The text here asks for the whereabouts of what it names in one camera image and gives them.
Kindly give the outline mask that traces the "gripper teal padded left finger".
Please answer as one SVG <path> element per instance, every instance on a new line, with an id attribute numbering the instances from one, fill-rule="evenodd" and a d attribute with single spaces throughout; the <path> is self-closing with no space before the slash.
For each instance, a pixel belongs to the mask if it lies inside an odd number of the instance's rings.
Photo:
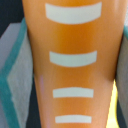
<path id="1" fill-rule="evenodd" d="M 0 38 L 0 103 L 9 128 L 26 128 L 32 77 L 26 22 L 11 23 Z"/>

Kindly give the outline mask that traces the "gripper teal padded right finger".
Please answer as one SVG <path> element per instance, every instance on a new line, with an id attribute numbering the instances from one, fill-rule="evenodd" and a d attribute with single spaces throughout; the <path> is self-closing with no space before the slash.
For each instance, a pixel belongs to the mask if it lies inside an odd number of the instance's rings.
<path id="1" fill-rule="evenodd" d="M 118 103 L 122 116 L 119 117 L 121 128 L 128 128 L 128 26 L 124 27 L 116 70 Z"/>

